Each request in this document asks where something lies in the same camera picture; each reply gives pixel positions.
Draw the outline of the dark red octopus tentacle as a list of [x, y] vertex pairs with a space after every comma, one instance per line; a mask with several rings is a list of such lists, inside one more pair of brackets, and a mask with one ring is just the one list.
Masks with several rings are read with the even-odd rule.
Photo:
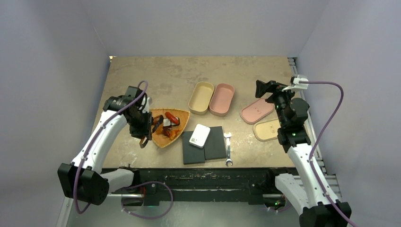
[[162, 133], [164, 136], [170, 137], [171, 131], [172, 131], [171, 127], [164, 127], [162, 130]]

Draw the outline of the sushi roll with seaweed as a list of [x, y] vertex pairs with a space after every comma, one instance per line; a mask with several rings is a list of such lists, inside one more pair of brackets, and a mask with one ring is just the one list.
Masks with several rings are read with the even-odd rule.
[[171, 127], [172, 122], [168, 118], [163, 119], [163, 127]]

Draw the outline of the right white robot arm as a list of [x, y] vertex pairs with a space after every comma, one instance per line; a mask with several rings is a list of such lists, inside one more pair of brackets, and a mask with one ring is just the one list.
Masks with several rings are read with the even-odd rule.
[[256, 81], [256, 98], [270, 93], [265, 101], [274, 104], [278, 116], [279, 144], [292, 160], [303, 184], [297, 184], [291, 174], [279, 174], [267, 177], [265, 185], [270, 192], [284, 194], [297, 211], [302, 227], [354, 227], [349, 203], [341, 202], [314, 156], [322, 134], [311, 143], [304, 126], [310, 106], [305, 100], [294, 97], [297, 91], [306, 90], [310, 84], [304, 78], [292, 78], [290, 86], [274, 80]]

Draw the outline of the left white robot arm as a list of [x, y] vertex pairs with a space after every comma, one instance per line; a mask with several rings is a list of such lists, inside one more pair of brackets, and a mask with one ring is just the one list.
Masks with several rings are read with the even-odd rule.
[[57, 174], [63, 193], [76, 202], [100, 205], [107, 195], [124, 188], [128, 193], [140, 190], [141, 180], [128, 169], [103, 174], [102, 167], [120, 131], [129, 126], [129, 134], [139, 139], [140, 148], [152, 140], [153, 121], [150, 97], [144, 89], [129, 86], [124, 95], [112, 96], [104, 104], [101, 118], [85, 146], [69, 163], [62, 163]]

